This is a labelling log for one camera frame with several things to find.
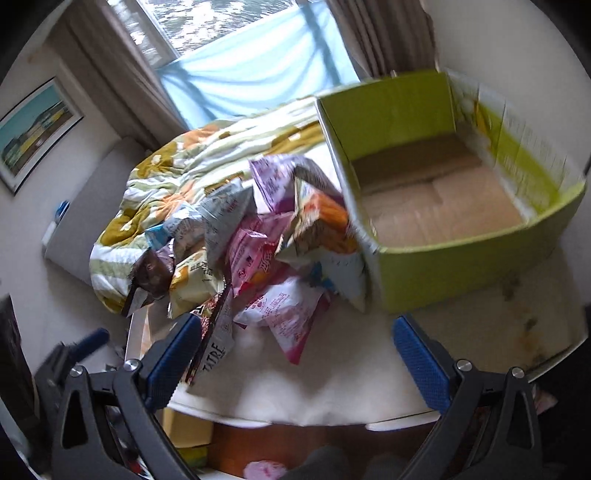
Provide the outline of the black white snack box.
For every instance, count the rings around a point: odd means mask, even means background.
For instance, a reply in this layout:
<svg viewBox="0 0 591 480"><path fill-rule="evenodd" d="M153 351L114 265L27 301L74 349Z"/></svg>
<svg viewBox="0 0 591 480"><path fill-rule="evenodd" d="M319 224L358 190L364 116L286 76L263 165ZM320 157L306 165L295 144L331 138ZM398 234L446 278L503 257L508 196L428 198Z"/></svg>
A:
<svg viewBox="0 0 591 480"><path fill-rule="evenodd" d="M193 310L201 320L201 342L187 369L184 382L193 385L231 352L233 340L232 289L224 290Z"/></svg>

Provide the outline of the brown chocolate snack bag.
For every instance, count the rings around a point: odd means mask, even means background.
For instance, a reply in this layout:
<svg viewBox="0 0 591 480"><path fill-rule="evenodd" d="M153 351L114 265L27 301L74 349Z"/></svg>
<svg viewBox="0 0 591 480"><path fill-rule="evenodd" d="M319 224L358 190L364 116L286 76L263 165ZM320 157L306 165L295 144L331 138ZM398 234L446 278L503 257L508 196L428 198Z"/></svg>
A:
<svg viewBox="0 0 591 480"><path fill-rule="evenodd" d="M164 297L171 285L175 258L169 245L158 250L148 248L135 262L131 273L129 292L121 315L129 317L140 308Z"/></svg>

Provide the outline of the yellow orange snack bag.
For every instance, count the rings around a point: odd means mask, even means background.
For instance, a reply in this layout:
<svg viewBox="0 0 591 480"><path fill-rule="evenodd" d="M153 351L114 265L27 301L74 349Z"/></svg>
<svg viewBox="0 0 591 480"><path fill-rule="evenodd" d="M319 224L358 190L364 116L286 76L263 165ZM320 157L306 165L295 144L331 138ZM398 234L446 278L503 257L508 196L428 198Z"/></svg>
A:
<svg viewBox="0 0 591 480"><path fill-rule="evenodd" d="M168 317L175 319L207 302L224 288L224 281L206 262L205 248L197 250L176 267L169 287Z"/></svg>

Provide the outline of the blue white snack bag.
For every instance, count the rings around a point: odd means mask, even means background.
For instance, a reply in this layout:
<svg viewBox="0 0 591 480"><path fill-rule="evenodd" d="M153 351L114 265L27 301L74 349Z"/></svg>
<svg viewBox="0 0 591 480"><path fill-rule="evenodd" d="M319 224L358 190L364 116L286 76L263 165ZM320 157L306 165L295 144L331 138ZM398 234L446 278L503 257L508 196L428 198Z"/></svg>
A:
<svg viewBox="0 0 591 480"><path fill-rule="evenodd" d="M190 250L204 240L204 219L197 208L183 205L162 223L148 228L145 238L155 251L170 246L177 262L189 255Z"/></svg>

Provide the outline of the white pink snack bag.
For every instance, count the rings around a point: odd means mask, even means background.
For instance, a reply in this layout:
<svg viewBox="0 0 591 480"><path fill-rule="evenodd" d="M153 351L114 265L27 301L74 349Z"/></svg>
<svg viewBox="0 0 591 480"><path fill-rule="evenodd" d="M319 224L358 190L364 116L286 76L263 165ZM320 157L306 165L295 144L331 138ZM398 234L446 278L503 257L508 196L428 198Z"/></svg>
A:
<svg viewBox="0 0 591 480"><path fill-rule="evenodd" d="M329 305L329 294L301 276L287 275L269 284L236 313L233 322L242 327L267 327L290 364L298 365L318 311Z"/></svg>

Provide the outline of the grey white snack bag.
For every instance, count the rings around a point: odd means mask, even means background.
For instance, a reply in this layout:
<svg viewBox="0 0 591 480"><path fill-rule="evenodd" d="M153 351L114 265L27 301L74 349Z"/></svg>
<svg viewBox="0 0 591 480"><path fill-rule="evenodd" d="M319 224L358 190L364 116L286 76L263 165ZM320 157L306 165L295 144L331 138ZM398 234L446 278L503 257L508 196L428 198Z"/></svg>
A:
<svg viewBox="0 0 591 480"><path fill-rule="evenodd" d="M253 187L236 180L202 200L197 211L204 222L206 262L215 269L243 217L256 213Z"/></svg>

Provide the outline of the orange white snack bag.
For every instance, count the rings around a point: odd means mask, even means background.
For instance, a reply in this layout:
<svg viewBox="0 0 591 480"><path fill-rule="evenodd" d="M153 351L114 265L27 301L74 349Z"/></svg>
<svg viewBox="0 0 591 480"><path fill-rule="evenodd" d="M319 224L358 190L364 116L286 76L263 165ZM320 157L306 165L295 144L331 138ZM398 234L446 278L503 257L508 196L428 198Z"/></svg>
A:
<svg viewBox="0 0 591 480"><path fill-rule="evenodd" d="M281 237L276 258L295 268L311 263L362 268L346 208L303 179L294 181L294 192L294 217Z"/></svg>

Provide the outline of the purple snack bag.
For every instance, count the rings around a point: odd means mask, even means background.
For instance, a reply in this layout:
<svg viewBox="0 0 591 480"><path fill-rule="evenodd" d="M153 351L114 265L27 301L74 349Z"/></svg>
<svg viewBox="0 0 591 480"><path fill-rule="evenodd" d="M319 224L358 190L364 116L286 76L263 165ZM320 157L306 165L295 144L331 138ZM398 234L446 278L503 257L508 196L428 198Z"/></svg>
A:
<svg viewBox="0 0 591 480"><path fill-rule="evenodd" d="M277 154L249 161L252 179L273 213L287 213L296 206L294 180L304 180L332 200L345 205L342 194L315 161L304 155Z"/></svg>

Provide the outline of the grey padded headboard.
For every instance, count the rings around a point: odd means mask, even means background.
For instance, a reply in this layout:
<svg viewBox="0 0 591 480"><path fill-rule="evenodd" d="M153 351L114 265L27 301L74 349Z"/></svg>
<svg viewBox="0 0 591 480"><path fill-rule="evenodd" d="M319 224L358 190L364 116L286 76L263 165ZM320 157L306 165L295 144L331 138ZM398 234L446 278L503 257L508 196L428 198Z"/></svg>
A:
<svg viewBox="0 0 591 480"><path fill-rule="evenodd" d="M118 212L128 177L144 158L145 150L131 138L114 145L44 238L46 260L85 284L91 283L93 245Z"/></svg>

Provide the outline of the green cardboard box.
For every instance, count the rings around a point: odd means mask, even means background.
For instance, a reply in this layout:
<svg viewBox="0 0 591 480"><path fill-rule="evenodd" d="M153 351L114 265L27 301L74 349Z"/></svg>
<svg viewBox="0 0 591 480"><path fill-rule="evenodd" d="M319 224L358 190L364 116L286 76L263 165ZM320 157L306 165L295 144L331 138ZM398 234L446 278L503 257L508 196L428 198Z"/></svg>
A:
<svg viewBox="0 0 591 480"><path fill-rule="evenodd" d="M346 210L389 312L543 260L586 190L582 169L505 98L453 71L363 83L315 103Z"/></svg>

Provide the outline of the floral striped quilt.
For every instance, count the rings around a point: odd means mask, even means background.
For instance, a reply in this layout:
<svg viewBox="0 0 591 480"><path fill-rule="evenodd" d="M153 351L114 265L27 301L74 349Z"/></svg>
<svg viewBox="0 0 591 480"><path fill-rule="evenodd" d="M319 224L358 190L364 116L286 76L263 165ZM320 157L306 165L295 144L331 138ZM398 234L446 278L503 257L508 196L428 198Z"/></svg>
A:
<svg viewBox="0 0 591 480"><path fill-rule="evenodd" d="M132 266L148 248L145 230L164 221L175 207L200 203L208 187L246 173L252 159L304 154L324 144L315 98L305 97L262 114L187 131L147 156L129 174L118 211L90 253L97 298L110 312L122 312Z"/></svg>

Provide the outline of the brown left drape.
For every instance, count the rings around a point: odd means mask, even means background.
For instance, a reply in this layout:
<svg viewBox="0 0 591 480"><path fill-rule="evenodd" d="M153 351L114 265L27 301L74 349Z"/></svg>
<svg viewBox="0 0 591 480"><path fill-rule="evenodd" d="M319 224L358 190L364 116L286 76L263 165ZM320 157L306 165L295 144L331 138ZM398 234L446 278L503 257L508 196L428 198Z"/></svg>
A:
<svg viewBox="0 0 591 480"><path fill-rule="evenodd" d="M107 2L71 2L48 43L119 136L156 150L187 130Z"/></svg>

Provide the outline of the brown drape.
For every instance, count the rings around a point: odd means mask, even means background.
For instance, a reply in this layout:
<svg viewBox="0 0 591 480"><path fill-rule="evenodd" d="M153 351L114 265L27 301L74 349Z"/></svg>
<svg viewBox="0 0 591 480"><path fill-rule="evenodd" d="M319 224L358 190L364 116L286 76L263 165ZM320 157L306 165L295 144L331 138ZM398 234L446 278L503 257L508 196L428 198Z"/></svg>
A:
<svg viewBox="0 0 591 480"><path fill-rule="evenodd" d="M187 130L107 2L71 2L48 43L119 136L156 150Z"/></svg>
<svg viewBox="0 0 591 480"><path fill-rule="evenodd" d="M334 0L328 7L360 79L436 68L433 21L420 1Z"/></svg>

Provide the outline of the brown right drape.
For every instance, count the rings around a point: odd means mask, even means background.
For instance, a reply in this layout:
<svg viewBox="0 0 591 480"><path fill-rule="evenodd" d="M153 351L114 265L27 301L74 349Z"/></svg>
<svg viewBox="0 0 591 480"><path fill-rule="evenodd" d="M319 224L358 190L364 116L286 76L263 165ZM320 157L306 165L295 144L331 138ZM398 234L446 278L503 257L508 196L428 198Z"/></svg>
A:
<svg viewBox="0 0 591 480"><path fill-rule="evenodd" d="M360 79L436 68L433 21L420 1L334 0L328 7Z"/></svg>

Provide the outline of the light blue sheer curtain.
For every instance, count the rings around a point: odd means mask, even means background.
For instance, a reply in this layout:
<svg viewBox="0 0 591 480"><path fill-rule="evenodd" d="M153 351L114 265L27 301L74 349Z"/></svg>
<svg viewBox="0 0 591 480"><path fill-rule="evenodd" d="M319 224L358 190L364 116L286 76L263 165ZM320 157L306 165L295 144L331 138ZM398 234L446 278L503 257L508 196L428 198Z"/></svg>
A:
<svg viewBox="0 0 591 480"><path fill-rule="evenodd" d="M242 27L159 68L157 75L191 128L360 81L324 1Z"/></svg>

